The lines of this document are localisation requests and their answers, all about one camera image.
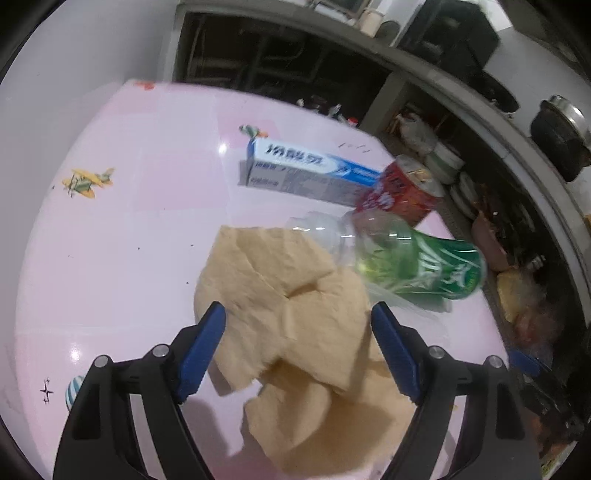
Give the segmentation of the black cooking pot with lid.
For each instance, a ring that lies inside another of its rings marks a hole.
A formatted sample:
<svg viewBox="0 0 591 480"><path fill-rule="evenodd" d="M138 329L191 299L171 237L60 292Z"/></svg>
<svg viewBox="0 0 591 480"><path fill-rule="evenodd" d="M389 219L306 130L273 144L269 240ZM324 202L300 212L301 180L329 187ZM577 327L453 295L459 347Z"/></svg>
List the black cooking pot with lid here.
<svg viewBox="0 0 591 480"><path fill-rule="evenodd" d="M543 100L530 124L532 140L565 182L590 165L590 127L582 111L562 95Z"/></svg>

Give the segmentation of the blue toothpaste box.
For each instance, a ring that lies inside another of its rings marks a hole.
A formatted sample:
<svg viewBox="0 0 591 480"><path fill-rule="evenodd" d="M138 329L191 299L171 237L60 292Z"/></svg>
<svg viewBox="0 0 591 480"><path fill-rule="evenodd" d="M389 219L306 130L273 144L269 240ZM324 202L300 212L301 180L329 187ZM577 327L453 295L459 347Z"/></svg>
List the blue toothpaste box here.
<svg viewBox="0 0 591 480"><path fill-rule="evenodd" d="M334 155L269 138L246 147L245 185L354 207L372 190L378 171Z"/></svg>

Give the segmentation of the concrete kitchen counter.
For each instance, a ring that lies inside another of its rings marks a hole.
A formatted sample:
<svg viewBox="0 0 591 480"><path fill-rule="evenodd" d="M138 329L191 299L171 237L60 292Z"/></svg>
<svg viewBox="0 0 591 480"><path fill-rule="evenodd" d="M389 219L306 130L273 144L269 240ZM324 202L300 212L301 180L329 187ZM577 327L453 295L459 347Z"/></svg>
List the concrete kitchen counter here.
<svg viewBox="0 0 591 480"><path fill-rule="evenodd" d="M180 1L176 15L186 12L242 16L303 30L359 53L402 76L438 98L456 114L465 114L487 131L508 152L516 164L514 173L523 172L551 209L544 215L548 229L557 237L573 282L583 293L590 292L590 228L570 194L565 181L539 148L497 108L441 69L404 52L387 47L310 8L286 1Z"/></svg>

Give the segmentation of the white plastic bag on shelf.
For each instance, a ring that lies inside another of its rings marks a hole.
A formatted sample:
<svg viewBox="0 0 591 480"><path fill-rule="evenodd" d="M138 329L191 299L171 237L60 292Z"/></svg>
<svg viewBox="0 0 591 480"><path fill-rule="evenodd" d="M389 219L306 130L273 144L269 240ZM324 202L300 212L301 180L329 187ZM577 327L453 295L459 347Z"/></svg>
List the white plastic bag on shelf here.
<svg viewBox="0 0 591 480"><path fill-rule="evenodd" d="M431 127L417 114L399 114L400 136L408 148L419 156L431 153L438 143L438 137Z"/></svg>

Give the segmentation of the stacked white green bowls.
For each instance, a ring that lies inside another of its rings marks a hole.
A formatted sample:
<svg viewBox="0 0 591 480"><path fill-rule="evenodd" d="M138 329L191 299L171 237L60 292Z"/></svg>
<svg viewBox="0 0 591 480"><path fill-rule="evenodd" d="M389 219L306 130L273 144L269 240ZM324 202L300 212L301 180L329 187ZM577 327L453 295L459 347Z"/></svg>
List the stacked white green bowls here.
<svg viewBox="0 0 591 480"><path fill-rule="evenodd" d="M445 143L438 141L425 156L425 165L442 184L451 185L465 165L464 160Z"/></svg>

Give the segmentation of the red soda can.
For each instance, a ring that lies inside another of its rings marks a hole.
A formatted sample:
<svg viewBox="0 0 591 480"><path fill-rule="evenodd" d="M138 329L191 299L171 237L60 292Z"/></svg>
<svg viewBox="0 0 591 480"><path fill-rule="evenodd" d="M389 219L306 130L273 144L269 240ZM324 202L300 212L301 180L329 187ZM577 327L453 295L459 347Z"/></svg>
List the red soda can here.
<svg viewBox="0 0 591 480"><path fill-rule="evenodd" d="M356 204L356 212L382 210L410 226L421 223L443 200L445 190L425 165L401 154L384 169L370 191Z"/></svg>

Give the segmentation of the pink patterned tablecloth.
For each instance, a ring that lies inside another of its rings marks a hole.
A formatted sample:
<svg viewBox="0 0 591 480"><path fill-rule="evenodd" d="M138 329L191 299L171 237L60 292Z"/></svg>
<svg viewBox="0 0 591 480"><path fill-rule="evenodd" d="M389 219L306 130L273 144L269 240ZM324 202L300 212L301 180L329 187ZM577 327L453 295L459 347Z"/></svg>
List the pink patterned tablecloth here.
<svg viewBox="0 0 591 480"><path fill-rule="evenodd" d="M21 270L16 372L50 476L70 381L106 354L143 356L194 320L193 295L223 225L281 227L344 208L242 185L242 125L375 170L375 137L260 96L128 82L78 137L42 203Z"/></svg>

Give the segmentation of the yellow bag of food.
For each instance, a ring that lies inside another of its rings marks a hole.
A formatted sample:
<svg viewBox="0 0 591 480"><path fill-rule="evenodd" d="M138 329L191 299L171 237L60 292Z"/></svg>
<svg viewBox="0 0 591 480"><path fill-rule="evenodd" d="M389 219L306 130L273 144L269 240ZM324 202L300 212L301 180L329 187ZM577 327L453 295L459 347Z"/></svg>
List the yellow bag of food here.
<svg viewBox="0 0 591 480"><path fill-rule="evenodd" d="M509 269L499 273L496 281L505 320L510 324L528 308L535 307L544 297L544 292L527 271Z"/></svg>

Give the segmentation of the black frying pan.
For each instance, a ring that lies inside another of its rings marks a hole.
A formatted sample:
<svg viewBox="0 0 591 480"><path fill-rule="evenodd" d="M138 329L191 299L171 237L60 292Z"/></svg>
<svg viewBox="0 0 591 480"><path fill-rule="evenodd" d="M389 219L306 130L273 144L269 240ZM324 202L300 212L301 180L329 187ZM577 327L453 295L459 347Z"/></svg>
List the black frying pan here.
<svg viewBox="0 0 591 480"><path fill-rule="evenodd" d="M513 114L520 108L514 95L484 70L472 77L471 85L474 90L506 114Z"/></svg>

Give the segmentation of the brown paper napkin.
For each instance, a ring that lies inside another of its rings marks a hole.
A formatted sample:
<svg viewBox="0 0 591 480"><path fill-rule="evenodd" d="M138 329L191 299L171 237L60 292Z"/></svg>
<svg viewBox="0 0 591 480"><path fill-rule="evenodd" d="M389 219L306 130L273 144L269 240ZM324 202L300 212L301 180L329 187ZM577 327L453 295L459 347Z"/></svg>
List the brown paper napkin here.
<svg viewBox="0 0 591 480"><path fill-rule="evenodd" d="M284 473L331 476L394 455L415 408L370 330L361 277L308 235L223 226L194 295L228 320L214 362L245 404L249 433Z"/></svg>

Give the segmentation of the stacked plates on shelf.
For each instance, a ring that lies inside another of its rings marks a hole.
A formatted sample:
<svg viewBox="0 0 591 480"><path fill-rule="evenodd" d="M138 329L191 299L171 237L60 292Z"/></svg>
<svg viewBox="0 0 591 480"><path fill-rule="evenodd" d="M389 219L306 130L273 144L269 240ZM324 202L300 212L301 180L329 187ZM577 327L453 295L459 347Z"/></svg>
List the stacked plates on shelf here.
<svg viewBox="0 0 591 480"><path fill-rule="evenodd" d="M450 188L450 196L457 208L471 221L479 215L480 198L471 177L461 171Z"/></svg>

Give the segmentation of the pink plastic basin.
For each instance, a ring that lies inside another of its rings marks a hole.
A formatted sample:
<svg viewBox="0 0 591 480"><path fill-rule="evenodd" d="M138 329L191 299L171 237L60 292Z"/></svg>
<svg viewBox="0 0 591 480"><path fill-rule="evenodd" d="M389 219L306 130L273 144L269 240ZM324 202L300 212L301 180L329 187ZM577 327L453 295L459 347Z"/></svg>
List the pink plastic basin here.
<svg viewBox="0 0 591 480"><path fill-rule="evenodd" d="M482 211L471 227L474 243L484 255L489 268L497 273L510 269L507 253L496 238L492 224Z"/></svg>

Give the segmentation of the green-label clear plastic bottle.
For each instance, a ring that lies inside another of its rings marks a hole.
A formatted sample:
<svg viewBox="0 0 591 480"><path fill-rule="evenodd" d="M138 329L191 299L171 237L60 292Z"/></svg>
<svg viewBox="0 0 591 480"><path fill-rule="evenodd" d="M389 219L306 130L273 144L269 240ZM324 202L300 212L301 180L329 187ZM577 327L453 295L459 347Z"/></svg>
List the green-label clear plastic bottle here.
<svg viewBox="0 0 591 480"><path fill-rule="evenodd" d="M474 244L428 235L381 210L335 217L310 212L287 222L308 235L341 266L352 268L370 298L449 312L451 303L479 291L487 263Z"/></svg>

